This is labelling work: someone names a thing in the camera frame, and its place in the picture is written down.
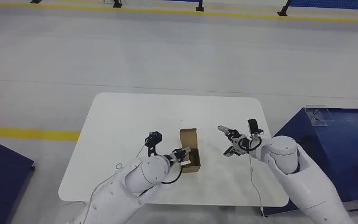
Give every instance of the table top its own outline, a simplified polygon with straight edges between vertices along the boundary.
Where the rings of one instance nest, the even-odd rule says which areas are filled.
[[[179,131],[197,128],[201,168],[182,174],[174,184],[162,185],[149,203],[218,206],[260,206],[250,182],[248,155],[225,157],[230,146],[217,126],[248,134],[247,120],[255,118],[263,137],[270,138],[261,104],[253,98],[116,94],[97,95],[59,188],[66,201],[89,201],[93,189],[115,171],[119,162],[131,161],[150,131],[163,134],[158,154],[180,148]],[[140,157],[147,156],[143,149]],[[269,167],[252,160],[253,182],[263,206],[281,207],[289,197]],[[173,166],[166,181],[175,179]]]

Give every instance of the yellow floor line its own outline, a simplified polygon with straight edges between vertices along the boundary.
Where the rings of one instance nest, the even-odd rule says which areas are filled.
[[[146,13],[170,13],[170,14],[191,14],[203,16],[243,17],[243,18],[264,18],[273,20],[304,20],[304,21],[330,21],[330,22],[358,22],[358,18],[325,18],[325,17],[299,17],[299,16],[278,16],[241,14],[229,12],[196,12],[183,10],[162,10],[151,8],[112,8],[101,6],[66,6],[57,4],[30,4],[30,3],[0,3],[0,6],[36,7],[36,8],[65,8],[70,10],[100,10],[100,11],[124,11],[124,12],[146,12]]]
[[[28,138],[57,141],[77,141],[80,132],[71,130],[38,130],[23,128],[0,127],[0,137],[3,138]]]

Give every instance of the gray floor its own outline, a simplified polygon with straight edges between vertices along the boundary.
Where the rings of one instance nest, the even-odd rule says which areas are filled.
[[[307,104],[358,107],[358,24],[7,7],[0,21],[0,127],[81,130],[100,92],[255,97],[271,134]],[[57,195],[74,142],[0,143],[37,166],[12,223],[64,223],[81,209]],[[158,222],[310,223],[153,205],[129,221]]]

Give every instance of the metal stand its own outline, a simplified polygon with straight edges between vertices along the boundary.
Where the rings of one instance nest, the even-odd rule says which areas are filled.
[[[286,11],[289,8],[290,4],[291,4],[291,0],[288,0],[286,5],[282,7],[282,10],[280,12],[277,12],[277,14],[279,14],[279,16],[287,16]]]
[[[113,8],[121,8],[122,5],[123,4],[119,0],[114,0]]]
[[[202,7],[202,0],[199,0],[199,6],[195,8],[197,12],[203,12],[204,8]]]

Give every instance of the open cardboard box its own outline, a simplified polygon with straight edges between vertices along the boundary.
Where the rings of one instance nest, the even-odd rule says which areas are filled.
[[[198,172],[200,169],[199,149],[197,148],[196,128],[181,129],[180,142],[182,148],[190,147],[190,152],[185,156],[184,161],[190,160],[190,164],[183,167],[183,172]]]

